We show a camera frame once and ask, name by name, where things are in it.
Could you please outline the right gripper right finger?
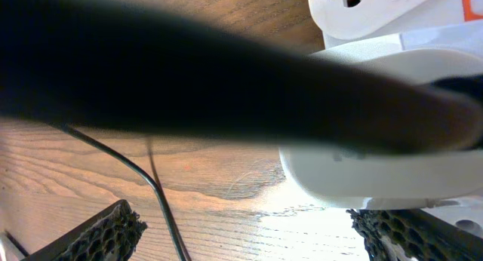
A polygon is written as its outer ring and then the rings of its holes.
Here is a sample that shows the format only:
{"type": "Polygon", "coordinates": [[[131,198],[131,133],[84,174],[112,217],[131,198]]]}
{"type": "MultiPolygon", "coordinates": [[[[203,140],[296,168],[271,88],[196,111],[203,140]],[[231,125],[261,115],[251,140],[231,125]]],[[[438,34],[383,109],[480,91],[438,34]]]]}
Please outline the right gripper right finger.
{"type": "Polygon", "coordinates": [[[347,211],[369,260],[476,261],[482,239],[421,210],[347,211]]]}

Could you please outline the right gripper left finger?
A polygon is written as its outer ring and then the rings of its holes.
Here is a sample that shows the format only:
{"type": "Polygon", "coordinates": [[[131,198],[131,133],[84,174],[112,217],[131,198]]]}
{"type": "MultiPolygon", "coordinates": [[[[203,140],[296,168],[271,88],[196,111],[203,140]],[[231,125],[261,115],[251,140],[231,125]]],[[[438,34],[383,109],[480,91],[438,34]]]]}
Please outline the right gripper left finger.
{"type": "Polygon", "coordinates": [[[140,215],[122,199],[25,259],[128,261],[146,229],[140,215]]]}

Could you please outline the white USB charger plug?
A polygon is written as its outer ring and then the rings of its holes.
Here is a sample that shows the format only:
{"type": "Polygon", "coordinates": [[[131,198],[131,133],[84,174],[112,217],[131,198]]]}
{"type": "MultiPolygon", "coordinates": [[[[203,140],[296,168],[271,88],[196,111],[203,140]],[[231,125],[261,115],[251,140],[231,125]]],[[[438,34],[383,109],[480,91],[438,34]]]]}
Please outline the white USB charger plug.
{"type": "MultiPolygon", "coordinates": [[[[339,46],[313,56],[388,73],[411,84],[482,72],[481,53],[456,48],[376,53],[339,46]]],[[[328,146],[286,146],[279,154],[286,177],[330,207],[382,210],[482,205],[480,149],[388,157],[328,146]]]]}

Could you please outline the white travel adapter plug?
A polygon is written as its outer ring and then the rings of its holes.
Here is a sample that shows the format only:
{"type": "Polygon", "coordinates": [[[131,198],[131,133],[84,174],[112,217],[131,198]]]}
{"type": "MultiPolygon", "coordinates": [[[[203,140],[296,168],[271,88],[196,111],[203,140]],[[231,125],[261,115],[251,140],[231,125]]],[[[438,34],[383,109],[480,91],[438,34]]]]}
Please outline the white travel adapter plug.
{"type": "Polygon", "coordinates": [[[308,0],[325,35],[350,40],[369,35],[430,0],[308,0]]]}

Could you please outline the white power strip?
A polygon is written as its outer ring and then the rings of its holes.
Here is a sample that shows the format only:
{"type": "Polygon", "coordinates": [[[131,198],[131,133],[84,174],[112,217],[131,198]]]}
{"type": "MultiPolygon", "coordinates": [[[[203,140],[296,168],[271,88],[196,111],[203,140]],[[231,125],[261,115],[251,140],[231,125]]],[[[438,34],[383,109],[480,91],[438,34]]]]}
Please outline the white power strip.
{"type": "MultiPolygon", "coordinates": [[[[410,50],[430,47],[473,50],[482,54],[482,0],[430,0],[396,20],[393,20],[377,31],[361,38],[342,40],[323,33],[323,39],[325,43],[324,50],[345,46],[348,49],[357,52],[369,50],[371,52],[380,53],[382,51],[410,50]]],[[[374,70],[365,69],[356,65],[349,66],[351,68],[375,72],[374,70]]],[[[385,76],[397,78],[404,83],[411,84],[394,75],[383,72],[380,73],[385,76]]],[[[481,77],[482,72],[479,75],[451,76],[434,80],[428,84],[413,85],[424,88],[447,88],[451,83],[455,83],[458,91],[476,98],[481,98],[481,77]]],[[[329,147],[335,149],[348,149],[335,146],[329,147]]],[[[476,149],[482,151],[481,144],[476,144],[469,149],[453,152],[468,152],[476,149]]],[[[373,156],[416,157],[418,155],[373,156]]],[[[482,234],[482,205],[480,207],[422,207],[421,209],[440,220],[475,236],[481,236],[482,234]]]]}

